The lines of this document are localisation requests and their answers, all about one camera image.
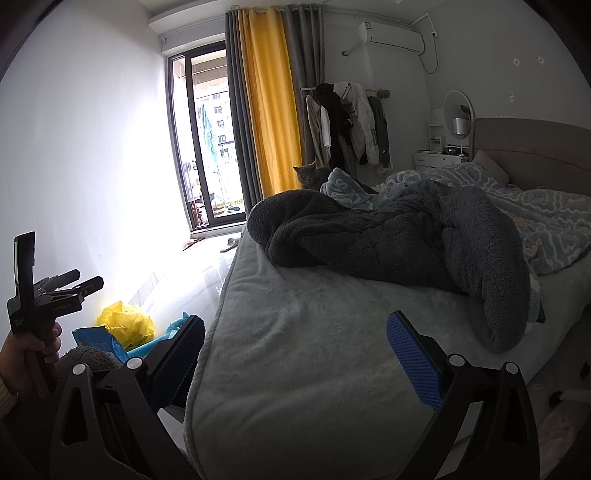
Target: slipper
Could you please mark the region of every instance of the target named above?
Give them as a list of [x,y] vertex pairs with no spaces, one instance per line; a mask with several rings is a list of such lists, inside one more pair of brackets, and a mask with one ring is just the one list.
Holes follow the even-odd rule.
[[240,241],[239,238],[229,238],[228,239],[228,248],[222,248],[220,250],[221,254],[229,252],[232,248],[236,248],[238,246],[238,242]]

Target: light fixture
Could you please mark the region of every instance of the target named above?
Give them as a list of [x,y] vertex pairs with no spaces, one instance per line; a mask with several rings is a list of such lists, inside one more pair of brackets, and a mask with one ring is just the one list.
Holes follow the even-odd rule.
[[460,135],[460,156],[464,157],[464,144],[462,140],[470,133],[470,121],[465,118],[454,118],[453,132],[456,135]]

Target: window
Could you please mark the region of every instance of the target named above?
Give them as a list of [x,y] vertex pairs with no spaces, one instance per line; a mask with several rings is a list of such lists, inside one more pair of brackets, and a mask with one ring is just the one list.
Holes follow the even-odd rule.
[[[168,59],[173,148],[193,229],[246,219],[238,164],[228,161],[236,158],[234,141],[227,140],[232,118],[215,117],[222,113],[222,94],[228,97],[225,48],[222,41]],[[216,122],[226,129],[217,136],[218,147]]]

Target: ceiling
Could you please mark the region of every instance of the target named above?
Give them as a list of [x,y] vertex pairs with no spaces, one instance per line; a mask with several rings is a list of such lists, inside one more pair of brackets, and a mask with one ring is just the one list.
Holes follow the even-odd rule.
[[[169,10],[177,9],[181,6],[201,6],[209,12],[219,11],[220,14],[227,11],[232,5],[239,5],[240,7],[261,7],[263,5],[272,4],[272,0],[197,0],[187,2],[183,0],[139,0],[154,16],[163,14]],[[325,4],[328,8],[343,8],[348,10],[360,10],[363,12],[372,13],[375,15],[383,15],[385,17],[393,17],[402,20],[405,23],[411,23],[420,15],[432,9],[436,5],[443,3],[444,0],[330,0],[329,4]],[[322,0],[316,1],[292,1],[292,2],[277,2],[278,5],[300,4],[300,3],[318,3],[323,4]]]

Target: yellow curtain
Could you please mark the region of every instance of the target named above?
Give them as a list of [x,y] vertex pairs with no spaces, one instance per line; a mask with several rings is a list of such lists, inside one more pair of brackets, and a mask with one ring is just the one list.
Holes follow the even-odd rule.
[[298,189],[300,129],[281,14],[273,7],[239,16],[242,57],[263,197]]

